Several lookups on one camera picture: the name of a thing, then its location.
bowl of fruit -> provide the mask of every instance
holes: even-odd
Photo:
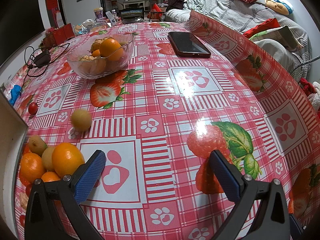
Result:
[[[132,34],[105,34],[90,37],[67,56],[74,72],[96,79],[127,66],[133,52]]]

white desk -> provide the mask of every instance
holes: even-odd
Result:
[[[145,7],[145,1],[146,0],[130,0],[130,1],[124,1],[123,2],[123,8],[125,9],[127,5],[129,4],[135,4],[135,3],[142,3],[143,8]]]

kiwi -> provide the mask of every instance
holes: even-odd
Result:
[[[92,115],[84,109],[76,109],[71,115],[71,122],[75,130],[84,132],[92,123]]]
[[[28,143],[30,151],[38,154],[39,156],[42,156],[44,150],[48,147],[39,135],[31,136]]]
[[[47,149],[44,150],[41,157],[43,166],[46,168],[47,171],[54,171],[52,160],[51,160],[53,150],[54,150],[54,147],[49,146]]]

plush toy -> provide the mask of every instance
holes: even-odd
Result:
[[[287,0],[265,0],[266,6],[275,12],[289,15],[293,12],[293,6]]]

blue cloth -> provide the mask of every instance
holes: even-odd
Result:
[[[16,102],[19,93],[20,93],[21,87],[18,85],[14,85],[13,89],[11,90],[11,99],[9,100],[9,103],[11,105],[14,105],[14,103]]]

